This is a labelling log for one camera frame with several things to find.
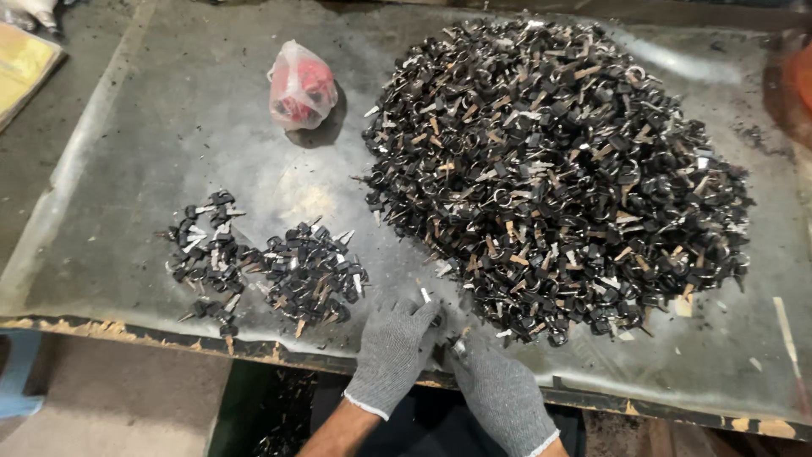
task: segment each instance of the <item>glove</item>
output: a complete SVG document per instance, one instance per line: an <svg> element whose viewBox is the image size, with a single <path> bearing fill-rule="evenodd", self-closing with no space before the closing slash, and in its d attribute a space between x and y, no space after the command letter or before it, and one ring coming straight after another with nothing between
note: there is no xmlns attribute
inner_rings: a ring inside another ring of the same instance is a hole
<svg viewBox="0 0 812 457"><path fill-rule="evenodd" d="M536 457L555 441L559 430L525 365L475 337L460 339L450 352L468 408L509 457Z"/></svg>
<svg viewBox="0 0 812 457"><path fill-rule="evenodd" d="M44 25L49 32L58 33L54 7L58 0L0 0L2 20L19 27L26 32L33 32L37 22Z"/></svg>
<svg viewBox="0 0 812 457"><path fill-rule="evenodd" d="M373 310L361 334L358 369L344 397L389 420L425 366L430 346L420 352L421 341L438 310L436 302L419 307L404 299Z"/></svg>

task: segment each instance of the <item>metal sheet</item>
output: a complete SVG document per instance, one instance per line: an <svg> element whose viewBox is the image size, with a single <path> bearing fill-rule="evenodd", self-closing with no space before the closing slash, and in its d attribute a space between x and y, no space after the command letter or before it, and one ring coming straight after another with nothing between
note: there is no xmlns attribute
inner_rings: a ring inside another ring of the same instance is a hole
<svg viewBox="0 0 812 457"><path fill-rule="evenodd" d="M417 298L417 278L435 298L456 305L456 284L433 279L436 267L423 265L423 246L378 228L363 203L364 186L349 177L372 163L360 138L363 114L394 59L473 16L479 14L309 1L141 3L134 20L143 24L125 33L54 173L54 188L37 204L0 278L0 315L73 315L216 336L214 324L175 323L195 295L166 274L171 247L152 232L221 186L248 211L235 228L259 246L316 215L334 233L355 229L349 247L373 283L348 324L305 329L298 340L295 323L271 315L258 293L248 294L238 308L241 339L353 356L365 308L379 298ZM342 101L320 129L286 135L270 122L265 73L292 38L330 65ZM810 384L793 374L773 304L783 299L803 376L812 368L812 336L804 332L812 324L809 242L795 166L775 154L788 140L760 107L764 36L635 26L617 29L615 38L670 93L685 94L686 115L708 123L721 154L753 170L758 206L751 211L747 293L731 282L699 297L691 318L655 312L649 325L655 339L634 333L633 341L612 342L579 325L563 348L539 342L508 351L533 369L539 385L551 385L556 375L571 388L776 418L779 428L781 420L812 424L798 393ZM725 52L710 49L712 41ZM737 133L738 122L760 126L763 143ZM465 311L451 320L480 325ZM490 326L482 331L494 333Z"/></svg>

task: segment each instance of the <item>gray work glove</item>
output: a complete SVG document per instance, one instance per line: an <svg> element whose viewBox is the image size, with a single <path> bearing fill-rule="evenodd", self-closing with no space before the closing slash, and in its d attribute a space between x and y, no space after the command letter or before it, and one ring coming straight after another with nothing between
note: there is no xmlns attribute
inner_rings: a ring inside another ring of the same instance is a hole
<svg viewBox="0 0 812 457"><path fill-rule="evenodd" d="M438 310L436 302L419 307L408 299L373 309L361 334L358 369L344 397L389 420L425 366L431 346L421 351L421 341Z"/></svg>
<svg viewBox="0 0 812 457"><path fill-rule="evenodd" d="M450 350L457 385L482 428L510 457L535 457L559 436L533 373L478 337Z"/></svg>

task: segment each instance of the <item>small pile of keys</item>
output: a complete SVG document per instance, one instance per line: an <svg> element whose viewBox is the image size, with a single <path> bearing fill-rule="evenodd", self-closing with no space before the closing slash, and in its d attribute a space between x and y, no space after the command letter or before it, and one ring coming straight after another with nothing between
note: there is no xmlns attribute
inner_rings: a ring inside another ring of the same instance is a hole
<svg viewBox="0 0 812 457"><path fill-rule="evenodd" d="M395 61L367 113L366 202L499 336L560 346L571 323L617 334L669 296L743 287L747 171L599 26L443 31Z"/></svg>
<svg viewBox="0 0 812 457"><path fill-rule="evenodd" d="M210 216L212 235L197 225L204 213ZM284 240L269 238L267 249L259 251L234 239L232 218L245 215L245 211L235 208L234 196L227 190L211 194L204 206L187 206L183 214L178 226L156 233L178 246L173 262L166 262L166 270L201 296L179 322L208 316L221 324L222 337L236 336L239 330L234 325L234 310L246 283L250 283L249 273L265 275L265 281L254 285L274 310L281 308L285 316L299 321L297 337L305 323L348 320L350 311L345 303L354 303L364 293L363 285L369 280L366 270L356 255L345 257L354 230L330 237L327 228L316 225L319 219L302 222L288 230ZM223 301L209 299L207 286L230 295Z"/></svg>

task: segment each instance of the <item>plastic bag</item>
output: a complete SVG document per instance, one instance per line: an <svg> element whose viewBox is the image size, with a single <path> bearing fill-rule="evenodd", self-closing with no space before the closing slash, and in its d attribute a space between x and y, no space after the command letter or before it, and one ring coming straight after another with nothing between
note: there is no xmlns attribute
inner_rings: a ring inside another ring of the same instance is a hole
<svg viewBox="0 0 812 457"><path fill-rule="evenodd" d="M285 130L318 127L339 101L330 67L294 40L282 45L268 81L270 116Z"/></svg>

